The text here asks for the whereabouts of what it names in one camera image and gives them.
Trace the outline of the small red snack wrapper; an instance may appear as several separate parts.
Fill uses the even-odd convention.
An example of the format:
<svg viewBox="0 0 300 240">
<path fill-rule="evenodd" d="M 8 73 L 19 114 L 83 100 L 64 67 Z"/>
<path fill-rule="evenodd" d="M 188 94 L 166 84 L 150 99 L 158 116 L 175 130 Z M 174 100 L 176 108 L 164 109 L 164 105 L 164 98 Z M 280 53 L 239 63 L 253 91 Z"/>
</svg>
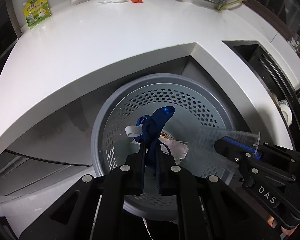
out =
<svg viewBox="0 0 300 240">
<path fill-rule="evenodd" d="M 160 133 L 159 139 L 160 139 L 160 140 L 163 140 L 163 139 L 165 139 L 165 140 L 175 140 L 175 138 L 174 138 L 173 136 L 171 136 L 170 134 L 168 134 L 168 133 L 166 133 L 166 132 L 164 132 L 164 131 L 162 131 L 162 132 Z"/>
</svg>

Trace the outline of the black kitchen sink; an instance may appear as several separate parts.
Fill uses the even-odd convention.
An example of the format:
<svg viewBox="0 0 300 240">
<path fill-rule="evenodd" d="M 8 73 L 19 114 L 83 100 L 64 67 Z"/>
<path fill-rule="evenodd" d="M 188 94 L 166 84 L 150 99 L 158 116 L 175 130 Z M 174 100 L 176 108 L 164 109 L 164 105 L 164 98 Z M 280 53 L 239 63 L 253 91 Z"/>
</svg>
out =
<svg viewBox="0 0 300 240">
<path fill-rule="evenodd" d="M 287 101 L 292 111 L 291 128 L 300 131 L 300 96 L 272 55 L 257 41 L 224 43 L 260 77 L 279 101 Z"/>
</svg>

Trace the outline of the clear plastic cup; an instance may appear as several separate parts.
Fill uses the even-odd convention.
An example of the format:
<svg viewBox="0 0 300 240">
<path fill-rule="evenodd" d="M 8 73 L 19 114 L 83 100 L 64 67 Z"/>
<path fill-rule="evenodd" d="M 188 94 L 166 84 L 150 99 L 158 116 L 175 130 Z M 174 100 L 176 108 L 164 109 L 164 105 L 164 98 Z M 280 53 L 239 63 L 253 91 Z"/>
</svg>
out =
<svg viewBox="0 0 300 240">
<path fill-rule="evenodd" d="M 260 158 L 257 152 L 260 137 L 260 133 L 203 126 L 190 140 L 182 166 L 195 176 L 216 175 L 229 184 L 238 172 L 241 154 Z"/>
</svg>

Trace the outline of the yellow green seasoning pouch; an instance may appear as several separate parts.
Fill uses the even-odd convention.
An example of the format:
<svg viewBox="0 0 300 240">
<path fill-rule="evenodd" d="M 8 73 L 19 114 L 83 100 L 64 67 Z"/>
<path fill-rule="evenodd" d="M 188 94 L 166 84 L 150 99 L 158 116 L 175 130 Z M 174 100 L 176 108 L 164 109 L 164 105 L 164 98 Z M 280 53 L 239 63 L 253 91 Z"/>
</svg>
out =
<svg viewBox="0 0 300 240">
<path fill-rule="evenodd" d="M 23 13 L 29 29 L 51 16 L 47 0 L 27 0 Z"/>
</svg>

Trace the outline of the dirty dishes in sink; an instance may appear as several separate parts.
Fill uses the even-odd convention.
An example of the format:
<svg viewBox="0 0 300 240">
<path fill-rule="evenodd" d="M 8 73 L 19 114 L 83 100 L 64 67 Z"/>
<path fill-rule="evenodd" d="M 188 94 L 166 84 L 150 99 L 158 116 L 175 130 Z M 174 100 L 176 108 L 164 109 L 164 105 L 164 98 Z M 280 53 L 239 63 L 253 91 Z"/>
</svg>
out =
<svg viewBox="0 0 300 240">
<path fill-rule="evenodd" d="M 274 93 L 273 93 L 273 97 L 284 117 L 287 126 L 290 126 L 292 124 L 292 111 L 289 107 L 287 100 L 279 101 L 277 96 Z"/>
</svg>

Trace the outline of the pink paper box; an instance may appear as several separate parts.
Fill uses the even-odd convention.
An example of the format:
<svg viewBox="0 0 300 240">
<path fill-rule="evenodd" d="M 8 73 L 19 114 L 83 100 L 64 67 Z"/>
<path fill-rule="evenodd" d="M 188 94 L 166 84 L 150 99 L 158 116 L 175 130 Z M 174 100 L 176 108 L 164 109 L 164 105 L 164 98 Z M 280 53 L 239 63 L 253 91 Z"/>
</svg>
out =
<svg viewBox="0 0 300 240">
<path fill-rule="evenodd" d="M 175 163 L 179 165 L 186 157 L 189 147 L 187 143 L 182 142 L 182 141 L 176 141 L 176 140 L 161 140 L 163 144 L 161 144 L 161 150 L 162 152 L 169 154 L 167 146 L 170 151 L 171 155 L 174 157 Z"/>
</svg>

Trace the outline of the grey perforated trash bin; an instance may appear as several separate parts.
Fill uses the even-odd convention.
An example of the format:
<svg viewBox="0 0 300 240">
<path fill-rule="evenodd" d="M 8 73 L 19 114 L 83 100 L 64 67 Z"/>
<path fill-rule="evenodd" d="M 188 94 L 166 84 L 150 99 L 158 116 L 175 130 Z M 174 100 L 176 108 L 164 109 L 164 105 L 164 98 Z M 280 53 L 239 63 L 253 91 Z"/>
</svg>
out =
<svg viewBox="0 0 300 240">
<path fill-rule="evenodd" d="M 230 183 L 235 167 L 213 152 L 216 137 L 206 128 L 232 129 L 233 122 L 218 86 L 211 80 L 193 81 L 175 74 L 152 74 L 116 90 L 101 107 L 91 136 L 93 167 L 104 176 L 125 163 L 139 150 L 139 143 L 126 134 L 140 117 L 161 107 L 175 111 L 160 136 L 161 149 L 173 155 L 177 165 L 205 178 L 215 175 Z"/>
</svg>

